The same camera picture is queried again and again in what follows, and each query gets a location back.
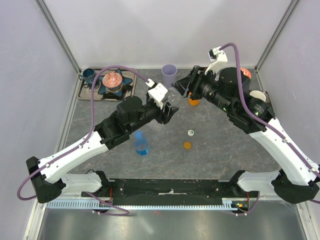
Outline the clear bottle blue-white cap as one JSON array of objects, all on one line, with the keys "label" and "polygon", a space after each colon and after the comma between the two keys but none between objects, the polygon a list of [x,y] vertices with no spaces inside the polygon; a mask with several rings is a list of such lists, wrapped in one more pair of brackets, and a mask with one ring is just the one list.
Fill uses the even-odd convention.
[{"label": "clear bottle blue-white cap", "polygon": [[[170,103],[171,107],[176,107],[177,99],[179,97],[178,91],[175,90],[173,87],[168,89],[168,96],[166,99],[167,103]],[[158,123],[155,119],[152,120],[150,123],[147,124],[153,131],[160,132],[163,127],[165,126],[162,123]]]}]

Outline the orange juice bottle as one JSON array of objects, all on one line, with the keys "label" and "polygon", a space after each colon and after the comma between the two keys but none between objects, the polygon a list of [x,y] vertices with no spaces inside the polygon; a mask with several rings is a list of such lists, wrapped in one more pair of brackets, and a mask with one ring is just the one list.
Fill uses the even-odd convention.
[{"label": "orange juice bottle", "polygon": [[192,99],[192,98],[191,98],[191,95],[192,95],[192,93],[190,92],[190,93],[189,93],[189,96],[188,96],[188,104],[191,105],[191,106],[197,106],[197,105],[199,105],[200,100],[199,100],[199,99]]}]

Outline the white green bottle cap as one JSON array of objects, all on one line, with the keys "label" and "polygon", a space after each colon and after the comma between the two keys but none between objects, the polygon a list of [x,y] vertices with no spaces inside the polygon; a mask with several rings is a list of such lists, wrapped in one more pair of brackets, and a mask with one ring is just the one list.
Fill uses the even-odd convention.
[{"label": "white green bottle cap", "polygon": [[189,129],[188,131],[187,131],[187,134],[188,134],[188,136],[190,136],[190,137],[192,137],[193,135],[194,135],[194,131],[192,130],[192,129]]}]

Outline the orange bottle cap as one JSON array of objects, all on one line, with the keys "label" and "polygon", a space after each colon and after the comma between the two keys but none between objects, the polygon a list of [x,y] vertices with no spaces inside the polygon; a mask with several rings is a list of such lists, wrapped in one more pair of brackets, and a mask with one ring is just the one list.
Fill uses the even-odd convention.
[{"label": "orange bottle cap", "polygon": [[185,142],[183,143],[183,147],[184,147],[186,150],[188,150],[188,149],[190,149],[190,148],[192,147],[192,144],[191,144],[189,141],[185,141]]}]

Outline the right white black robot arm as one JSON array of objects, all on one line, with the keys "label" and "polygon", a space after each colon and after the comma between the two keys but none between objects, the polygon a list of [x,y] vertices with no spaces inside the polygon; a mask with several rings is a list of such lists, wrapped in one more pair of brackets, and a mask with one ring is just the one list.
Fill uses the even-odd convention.
[{"label": "right white black robot arm", "polygon": [[250,90],[250,83],[251,79],[237,67],[215,73],[195,65],[171,86],[184,98],[206,99],[225,112],[234,126],[261,144],[280,166],[280,170],[271,172],[239,170],[229,184],[233,196],[257,191],[276,194],[291,204],[314,202],[320,191],[320,166],[286,134],[265,94]]}]

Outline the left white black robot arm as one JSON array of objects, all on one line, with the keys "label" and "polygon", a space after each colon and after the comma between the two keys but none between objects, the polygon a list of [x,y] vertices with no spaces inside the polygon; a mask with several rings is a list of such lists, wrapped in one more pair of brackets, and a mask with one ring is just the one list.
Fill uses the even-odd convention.
[{"label": "left white black robot arm", "polygon": [[26,164],[38,202],[48,203],[61,195],[81,193],[106,196],[110,182],[102,171],[90,174],[69,172],[86,160],[126,142],[133,132],[152,120],[167,124],[177,111],[178,107],[169,102],[159,107],[152,98],[143,104],[139,97],[130,96],[82,139],[51,157],[29,158]]}]

